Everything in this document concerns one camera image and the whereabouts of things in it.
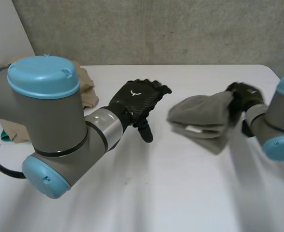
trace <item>folded gray fabric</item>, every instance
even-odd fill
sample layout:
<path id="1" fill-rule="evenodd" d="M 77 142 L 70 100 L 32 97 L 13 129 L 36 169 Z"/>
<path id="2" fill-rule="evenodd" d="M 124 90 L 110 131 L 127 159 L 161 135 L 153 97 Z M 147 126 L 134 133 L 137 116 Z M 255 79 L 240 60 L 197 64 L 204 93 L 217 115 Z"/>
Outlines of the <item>folded gray fabric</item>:
<path id="1" fill-rule="evenodd" d="M 227 143 L 229 91 L 212 96 L 198 95 L 174 105 L 168 113 L 173 131 L 190 138 L 211 152 L 220 153 Z"/>

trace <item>white table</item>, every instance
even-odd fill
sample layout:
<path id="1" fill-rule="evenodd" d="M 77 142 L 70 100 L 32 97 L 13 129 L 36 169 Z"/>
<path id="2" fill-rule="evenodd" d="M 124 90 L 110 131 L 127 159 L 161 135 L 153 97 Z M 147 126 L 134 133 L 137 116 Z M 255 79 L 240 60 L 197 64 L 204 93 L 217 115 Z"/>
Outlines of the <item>white table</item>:
<path id="1" fill-rule="evenodd" d="M 284 162 L 261 153 L 239 125 L 229 145 L 212 155 L 171 132 L 168 109 L 186 97 L 223 91 L 234 81 L 263 90 L 269 103 L 279 82 L 260 65 L 87 66 L 98 107 L 132 79 L 159 80 L 173 90 L 149 116 L 144 143 L 129 128 L 58 200 L 27 180 L 0 173 L 0 232 L 284 232 Z M 30 143 L 0 142 L 0 163 L 20 170 Z"/>

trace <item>green object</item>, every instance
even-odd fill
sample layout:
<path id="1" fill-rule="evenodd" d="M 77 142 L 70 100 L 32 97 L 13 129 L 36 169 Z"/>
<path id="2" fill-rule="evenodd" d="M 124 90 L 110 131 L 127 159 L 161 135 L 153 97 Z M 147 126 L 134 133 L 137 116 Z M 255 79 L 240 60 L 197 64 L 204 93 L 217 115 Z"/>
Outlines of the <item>green object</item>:
<path id="1" fill-rule="evenodd" d="M 9 142 L 11 141 L 10 137 L 7 135 L 7 133 L 3 130 L 1 133 L 1 140 Z"/>

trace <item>robotic arm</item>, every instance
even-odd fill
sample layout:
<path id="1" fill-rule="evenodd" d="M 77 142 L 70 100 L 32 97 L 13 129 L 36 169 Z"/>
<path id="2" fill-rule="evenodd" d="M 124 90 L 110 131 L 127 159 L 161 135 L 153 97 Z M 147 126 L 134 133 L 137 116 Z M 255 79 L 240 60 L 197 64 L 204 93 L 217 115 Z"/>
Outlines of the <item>robotic arm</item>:
<path id="1" fill-rule="evenodd" d="M 61 197 L 108 151 L 130 125 L 152 142 L 149 112 L 167 86 L 128 81 L 109 105 L 84 118 L 79 79 L 72 62 L 36 56 L 0 65 L 0 118 L 26 126 L 35 152 L 22 164 L 23 175 L 42 193 Z"/>
<path id="2" fill-rule="evenodd" d="M 259 89 L 245 83 L 233 83 L 236 103 L 245 111 L 243 133 L 256 136 L 262 150 L 271 160 L 284 161 L 284 78 L 280 81 L 269 106 Z"/>

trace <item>gray wall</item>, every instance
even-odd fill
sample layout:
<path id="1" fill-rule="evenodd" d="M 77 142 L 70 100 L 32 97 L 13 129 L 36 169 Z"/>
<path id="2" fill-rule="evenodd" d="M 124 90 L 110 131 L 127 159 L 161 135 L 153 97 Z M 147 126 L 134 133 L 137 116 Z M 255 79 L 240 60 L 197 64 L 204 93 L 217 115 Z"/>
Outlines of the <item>gray wall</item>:
<path id="1" fill-rule="evenodd" d="M 82 64 L 264 64 L 284 74 L 284 0 L 13 0 L 36 54 Z"/>

